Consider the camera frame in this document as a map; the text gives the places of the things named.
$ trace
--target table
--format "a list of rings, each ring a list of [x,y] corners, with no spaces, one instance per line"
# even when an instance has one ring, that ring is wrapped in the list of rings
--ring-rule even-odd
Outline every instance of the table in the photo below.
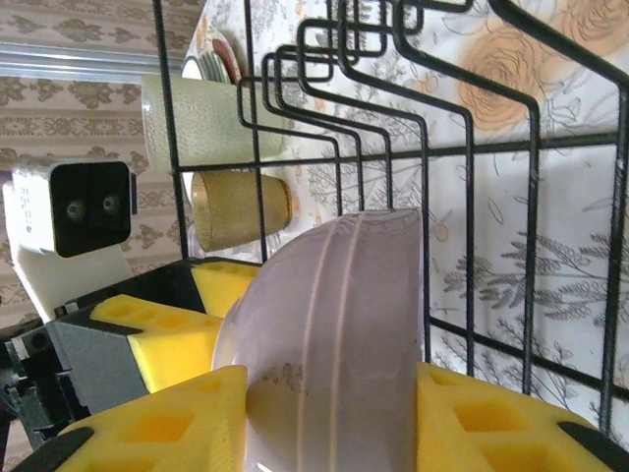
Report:
[[[629,70],[626,47],[629,6],[626,2],[528,0],[520,2],[530,13],[563,30],[573,39]],[[293,43],[296,25],[305,17],[323,17],[323,0],[251,0],[256,73],[264,53],[280,44]],[[361,18],[377,14],[373,2],[363,2]],[[587,22],[593,15],[617,22],[613,29]],[[227,36],[240,57],[245,57],[246,32],[243,2],[207,0],[198,31],[218,29]],[[310,30],[311,43],[320,42]],[[467,69],[503,81],[538,99],[543,136],[569,137],[613,131],[617,117],[617,91],[602,78],[568,62],[545,46],[509,27],[490,13],[485,1],[477,2],[467,16],[428,12],[424,32],[411,38],[415,47]],[[196,42],[189,52],[196,50]],[[390,47],[377,60],[364,60],[358,68],[405,88],[419,90],[472,110],[477,143],[517,141],[528,137],[528,114],[518,104],[462,85],[444,74],[412,64]],[[297,86],[286,91],[300,106],[334,116],[375,124],[390,134],[394,150],[417,149],[419,131],[407,120],[315,99]],[[453,113],[400,98],[357,84],[336,70],[332,81],[317,85],[354,98],[423,115],[429,126],[432,148],[464,143],[461,118]],[[328,134],[297,125],[297,129]],[[366,153],[383,152],[382,137],[360,132]],[[355,149],[347,136],[336,136],[344,155]],[[330,155],[322,142],[290,138],[282,158],[300,159]],[[606,286],[606,252],[614,169],[614,146],[545,150],[541,162],[538,275],[536,286],[535,353],[560,364],[600,377],[602,314]],[[529,154],[526,151],[477,153],[476,177],[476,329],[480,334],[522,345],[524,259]],[[396,207],[421,205],[419,159],[394,161]],[[334,170],[331,166],[297,165],[270,172],[288,182],[294,218],[290,226],[269,237],[270,253],[301,232],[335,216]],[[465,159],[463,155],[433,158],[429,165],[429,216],[431,244],[431,314],[456,325],[465,325],[463,298],[465,230]],[[344,211],[358,209],[357,171],[343,166]],[[384,168],[381,162],[365,164],[366,207],[385,207]],[[192,252],[204,256],[192,235]],[[220,255],[243,260],[259,258],[259,244],[232,248]],[[617,384],[627,386],[629,371],[629,263],[623,263]],[[462,339],[432,328],[433,362],[462,371]],[[479,347],[477,377],[520,389],[521,364],[496,351]],[[599,393],[560,375],[534,368],[533,394],[570,408],[595,423]],[[614,432],[629,442],[629,406],[614,402]]]

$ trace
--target white cup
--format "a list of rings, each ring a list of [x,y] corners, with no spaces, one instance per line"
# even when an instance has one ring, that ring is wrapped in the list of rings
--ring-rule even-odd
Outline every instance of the white cup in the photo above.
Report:
[[[236,86],[175,76],[171,76],[170,84],[181,165],[254,160],[252,131],[238,120]],[[288,129],[290,121],[269,113],[262,104],[259,90],[256,96],[257,122]],[[243,90],[243,111],[247,121],[251,122],[251,101],[247,89]],[[169,172],[170,147],[160,76],[143,76],[142,115],[150,165],[155,171]],[[284,149],[283,135],[260,132],[258,136],[260,157],[273,157]]]

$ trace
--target camera lens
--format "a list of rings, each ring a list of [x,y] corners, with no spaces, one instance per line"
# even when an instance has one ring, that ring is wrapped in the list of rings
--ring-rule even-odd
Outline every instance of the camera lens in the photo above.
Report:
[[[110,195],[102,201],[102,207],[108,214],[116,214],[120,207],[120,200],[115,195]]]
[[[86,204],[81,200],[74,200],[66,207],[66,214],[72,221],[81,222],[86,217]]]

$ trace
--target yellow foam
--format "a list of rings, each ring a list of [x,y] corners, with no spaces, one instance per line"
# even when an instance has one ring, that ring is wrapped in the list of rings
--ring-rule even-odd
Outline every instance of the yellow foam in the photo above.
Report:
[[[209,372],[222,323],[217,317],[128,295],[102,302],[90,317],[143,331],[128,339],[151,393]]]
[[[242,472],[246,391],[230,366],[86,418],[65,432],[94,435],[58,472]]]
[[[193,278],[205,312],[225,318],[229,309],[244,295],[258,271],[259,267],[254,265],[228,261],[194,266]]]
[[[526,395],[419,365],[418,471],[608,472],[557,426],[583,418]]]

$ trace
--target black wire rack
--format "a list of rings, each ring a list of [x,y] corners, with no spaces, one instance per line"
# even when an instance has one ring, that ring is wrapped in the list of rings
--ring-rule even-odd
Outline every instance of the black wire rack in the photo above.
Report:
[[[245,22],[247,32],[247,59],[249,71],[254,71],[255,54],[252,33],[252,5],[251,0],[243,0],[245,7]],[[164,35],[164,23],[161,0],[153,0],[155,25],[157,32],[157,46],[161,66],[161,77],[166,111],[166,123],[170,146],[172,173],[176,195],[177,216],[180,231],[181,250],[183,258],[188,256],[187,228],[184,215],[184,198],[182,194],[181,173],[191,171],[209,171],[219,169],[252,169],[256,174],[257,194],[261,195],[260,171],[263,167],[280,167],[294,165],[333,164],[336,173],[336,204],[337,213],[343,212],[341,205],[341,164],[352,162],[358,169],[358,194],[359,210],[365,209],[365,189],[363,182],[363,164],[369,161],[383,161],[385,165],[386,202],[389,208],[393,208],[392,185],[392,161],[398,159],[420,158],[422,162],[422,214],[424,224],[423,256],[424,256],[424,322],[425,326],[435,326],[454,335],[464,338],[467,348],[467,374],[475,374],[475,346],[477,344],[502,352],[522,360],[523,380],[521,389],[523,393],[531,394],[532,369],[538,366],[551,373],[558,374],[579,384],[586,385],[600,392],[600,429],[607,435],[611,428],[611,408],[614,398],[629,401],[629,390],[616,385],[613,382],[614,364],[616,362],[616,334],[618,326],[619,293],[621,257],[624,231],[624,214],[626,207],[626,182],[629,168],[629,76],[623,71],[609,64],[601,57],[573,42],[571,39],[550,28],[540,20],[529,15],[523,9],[510,0],[488,0],[493,12],[506,23],[518,28],[524,33],[533,36],[545,46],[559,54],[568,57],[593,73],[614,83],[618,87],[619,115],[616,132],[585,134],[571,137],[541,138],[540,121],[541,112],[538,102],[529,95],[518,90],[508,88],[502,84],[493,82],[485,77],[478,76],[458,66],[433,57],[422,50],[414,48],[409,41],[410,34],[421,33],[424,26],[425,11],[435,10],[448,13],[465,15],[473,7],[473,0],[465,0],[464,3],[454,4],[442,0],[376,0],[379,1],[379,24],[359,23],[352,20],[353,15],[348,15],[349,9],[356,12],[359,9],[359,0],[339,0],[334,11],[332,0],[326,0],[326,18],[304,19],[298,25],[295,44],[282,45],[277,50],[268,52],[263,56],[261,72],[259,76],[244,77],[238,83],[238,114],[241,124],[252,130],[254,161],[239,164],[195,165],[185,166],[179,162],[177,151],[177,135],[175,133],[175,118],[173,113],[170,79],[168,75],[168,57],[166,40]],[[327,35],[326,47],[311,46],[306,42],[308,29],[324,30]],[[375,34],[379,39],[379,48],[366,50],[362,48],[358,40],[360,34]],[[416,90],[403,88],[398,85],[383,81],[377,77],[360,72],[354,66],[363,57],[379,57],[384,53],[387,44],[391,41],[397,52],[415,64],[423,65],[440,74],[465,82],[480,89],[501,95],[508,99],[523,104],[529,111],[530,126],[529,138],[524,141],[504,142],[495,144],[475,143],[474,119],[467,108],[455,103],[438,99],[434,96],[420,93]],[[288,77],[283,72],[283,63],[297,63],[297,75]],[[308,77],[307,64],[327,65],[327,74],[323,77]],[[329,81],[334,74],[340,73],[349,79],[369,85],[371,87],[387,91],[389,93],[416,100],[420,103],[447,110],[462,117],[465,124],[465,145],[461,147],[431,147],[429,145],[428,127],[421,115],[388,108],[382,105],[361,102],[347,96],[334,94],[315,87],[317,83]],[[320,112],[297,108],[290,105],[283,96],[282,84],[287,82],[298,83],[305,93],[335,103],[349,105],[364,110],[384,115],[396,116],[415,122],[421,131],[421,148],[410,151],[391,150],[390,136],[385,129],[374,125],[359,123],[356,121],[327,115]],[[335,138],[309,134],[302,131],[287,131],[262,126],[257,122],[257,87],[261,85],[262,102],[271,113],[287,117],[292,120],[315,125],[319,128],[333,131],[351,138],[356,143],[356,155],[342,157],[339,144]],[[251,112],[244,109],[244,93],[250,95],[248,100]],[[382,136],[384,141],[384,153],[365,154],[364,144],[356,130],[370,131]],[[258,132],[271,132],[326,141],[332,144],[334,155],[332,157],[311,157],[299,160],[265,160],[260,161]],[[537,355],[534,352],[534,295],[536,278],[536,241],[538,236],[538,208],[539,208],[539,171],[540,152],[543,149],[557,148],[587,148],[597,146],[616,146],[615,167],[613,176],[613,199],[611,221],[609,227],[610,251],[608,256],[607,286],[604,312],[604,346],[600,376],[595,377],[576,369],[558,364]],[[528,197],[527,197],[527,232],[526,251],[528,257],[525,263],[525,304],[524,304],[524,334],[523,346],[508,345],[499,340],[490,338],[475,332],[474,313],[474,272],[475,272],[475,155],[488,152],[526,151],[529,154]],[[465,299],[466,320],[465,327],[451,324],[433,317],[430,314],[430,247],[429,247],[429,161],[434,157],[464,155],[466,168],[466,258],[465,258]],[[268,250],[264,230],[263,205],[258,198],[258,213],[260,227],[260,251],[262,261],[267,259]],[[426,361],[430,362],[430,329],[425,334]]]

